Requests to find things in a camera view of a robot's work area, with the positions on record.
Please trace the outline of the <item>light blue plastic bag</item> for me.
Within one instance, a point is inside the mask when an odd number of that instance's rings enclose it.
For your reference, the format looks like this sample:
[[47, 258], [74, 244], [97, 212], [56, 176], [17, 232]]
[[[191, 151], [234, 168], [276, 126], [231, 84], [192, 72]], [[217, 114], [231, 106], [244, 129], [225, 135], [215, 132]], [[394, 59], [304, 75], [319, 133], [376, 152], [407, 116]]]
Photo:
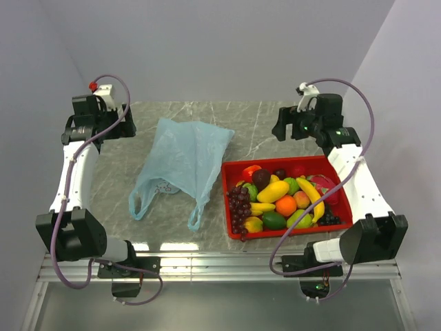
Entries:
[[129, 212], [140, 221], [159, 192], [182, 191], [196, 202], [187, 227], [197, 231], [234, 131], [201, 121], [160, 119], [133, 191]]

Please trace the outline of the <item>dark brown passion fruit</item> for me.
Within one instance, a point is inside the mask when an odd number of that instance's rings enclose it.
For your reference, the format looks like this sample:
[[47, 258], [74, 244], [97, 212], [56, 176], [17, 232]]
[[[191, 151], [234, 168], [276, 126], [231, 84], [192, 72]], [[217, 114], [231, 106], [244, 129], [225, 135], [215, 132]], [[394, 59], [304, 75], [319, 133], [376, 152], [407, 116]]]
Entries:
[[256, 186], [258, 191], [264, 190], [270, 183], [271, 173], [267, 169], [258, 169], [252, 174], [252, 183]]

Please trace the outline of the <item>yellow mango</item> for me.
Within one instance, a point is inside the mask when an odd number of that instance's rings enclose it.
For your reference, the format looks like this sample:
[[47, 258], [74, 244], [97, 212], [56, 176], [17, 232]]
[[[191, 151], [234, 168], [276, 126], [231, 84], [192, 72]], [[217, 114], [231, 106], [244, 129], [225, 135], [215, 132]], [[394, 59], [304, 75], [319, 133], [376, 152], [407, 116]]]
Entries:
[[257, 201], [261, 203], [273, 203], [289, 192], [290, 186], [285, 181], [270, 183], [264, 190], [258, 193]]

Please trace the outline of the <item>red orange persimmon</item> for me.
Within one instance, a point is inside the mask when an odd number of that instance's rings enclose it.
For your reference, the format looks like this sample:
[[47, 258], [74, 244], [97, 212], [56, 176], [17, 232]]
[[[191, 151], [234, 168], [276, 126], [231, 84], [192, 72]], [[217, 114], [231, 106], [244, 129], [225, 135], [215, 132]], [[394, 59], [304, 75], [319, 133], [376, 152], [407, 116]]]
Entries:
[[242, 171], [242, 180], [244, 182], [251, 183], [252, 182], [252, 175], [255, 173], [255, 171], [260, 170], [261, 167], [259, 165], [251, 165], [243, 169]]

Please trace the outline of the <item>green round fruit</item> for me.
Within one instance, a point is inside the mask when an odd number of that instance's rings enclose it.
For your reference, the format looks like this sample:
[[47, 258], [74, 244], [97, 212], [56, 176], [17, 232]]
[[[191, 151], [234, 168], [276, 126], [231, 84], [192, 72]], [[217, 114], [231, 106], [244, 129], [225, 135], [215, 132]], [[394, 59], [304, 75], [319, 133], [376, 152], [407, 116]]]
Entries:
[[244, 183], [243, 187], [248, 189], [250, 201], [257, 202], [258, 188], [253, 183]]

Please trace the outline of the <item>small yellow banana bunch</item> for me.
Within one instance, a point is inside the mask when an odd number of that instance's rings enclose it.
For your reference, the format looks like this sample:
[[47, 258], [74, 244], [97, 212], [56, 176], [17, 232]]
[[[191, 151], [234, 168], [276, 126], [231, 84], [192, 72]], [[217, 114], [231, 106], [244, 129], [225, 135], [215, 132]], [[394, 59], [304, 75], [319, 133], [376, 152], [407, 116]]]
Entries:
[[258, 217], [265, 212], [275, 210], [276, 206], [272, 203], [250, 203], [251, 215]]

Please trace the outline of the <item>dark red grape bunch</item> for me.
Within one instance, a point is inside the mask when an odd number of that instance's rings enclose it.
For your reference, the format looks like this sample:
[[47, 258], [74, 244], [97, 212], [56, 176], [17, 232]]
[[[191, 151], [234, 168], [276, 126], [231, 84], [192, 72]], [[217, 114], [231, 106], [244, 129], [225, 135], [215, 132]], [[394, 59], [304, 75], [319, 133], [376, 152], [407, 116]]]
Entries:
[[242, 242], [246, 241], [248, 233], [245, 219], [251, 215], [249, 189], [244, 184], [245, 182], [241, 181], [226, 193], [232, 234], [239, 235]]

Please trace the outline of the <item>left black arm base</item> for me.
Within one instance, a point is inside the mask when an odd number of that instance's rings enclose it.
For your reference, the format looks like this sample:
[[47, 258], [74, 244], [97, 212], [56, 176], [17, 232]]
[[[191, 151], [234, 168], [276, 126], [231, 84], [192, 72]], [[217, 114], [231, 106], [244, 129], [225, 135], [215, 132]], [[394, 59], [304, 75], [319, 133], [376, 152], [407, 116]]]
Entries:
[[97, 277], [112, 281], [112, 295], [117, 299], [136, 298], [140, 294], [143, 280], [155, 279], [161, 267], [159, 257], [136, 257], [134, 261], [120, 262], [119, 266], [100, 259], [98, 262]]

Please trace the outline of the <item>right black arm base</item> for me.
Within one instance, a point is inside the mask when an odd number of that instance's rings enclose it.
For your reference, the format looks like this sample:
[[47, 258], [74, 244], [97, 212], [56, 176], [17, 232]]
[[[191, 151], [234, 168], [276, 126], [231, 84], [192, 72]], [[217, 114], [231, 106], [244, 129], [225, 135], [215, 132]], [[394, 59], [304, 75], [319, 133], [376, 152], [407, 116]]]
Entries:
[[[314, 256], [307, 257], [305, 255], [283, 255], [280, 264], [284, 273], [298, 272], [324, 265], [324, 263], [317, 262]], [[300, 290], [307, 299], [316, 301], [326, 299], [330, 295], [330, 278], [341, 277], [342, 275], [341, 265], [299, 274]]]

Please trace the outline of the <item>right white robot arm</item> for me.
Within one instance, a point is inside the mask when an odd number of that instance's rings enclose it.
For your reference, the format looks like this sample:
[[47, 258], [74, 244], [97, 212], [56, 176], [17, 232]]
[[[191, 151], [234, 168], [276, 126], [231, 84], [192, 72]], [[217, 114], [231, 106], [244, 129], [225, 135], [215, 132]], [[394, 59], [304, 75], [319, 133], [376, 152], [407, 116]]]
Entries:
[[385, 201], [364, 159], [367, 144], [343, 124], [342, 97], [338, 94], [305, 96], [299, 106], [282, 107], [272, 134], [286, 139], [292, 126], [295, 140], [313, 137], [335, 170], [351, 208], [353, 224], [335, 239], [309, 243], [298, 273], [319, 275], [341, 263], [349, 265], [394, 259], [408, 229], [408, 221]]

